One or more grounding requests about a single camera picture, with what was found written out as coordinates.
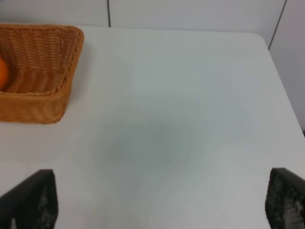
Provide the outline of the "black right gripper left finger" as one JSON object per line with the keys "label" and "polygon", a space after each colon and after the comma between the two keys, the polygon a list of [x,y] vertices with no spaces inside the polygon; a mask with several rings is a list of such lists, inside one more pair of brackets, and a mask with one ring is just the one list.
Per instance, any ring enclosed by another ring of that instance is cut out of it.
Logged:
{"label": "black right gripper left finger", "polygon": [[2,229],[53,229],[58,217],[55,174],[42,169],[0,197]]}

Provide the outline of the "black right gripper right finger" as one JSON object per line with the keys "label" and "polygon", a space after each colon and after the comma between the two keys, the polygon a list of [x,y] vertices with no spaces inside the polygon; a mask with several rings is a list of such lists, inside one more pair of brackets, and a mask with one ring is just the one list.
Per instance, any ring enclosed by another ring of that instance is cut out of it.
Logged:
{"label": "black right gripper right finger", "polygon": [[272,168],[265,213],[272,229],[303,229],[305,180],[286,168]]}

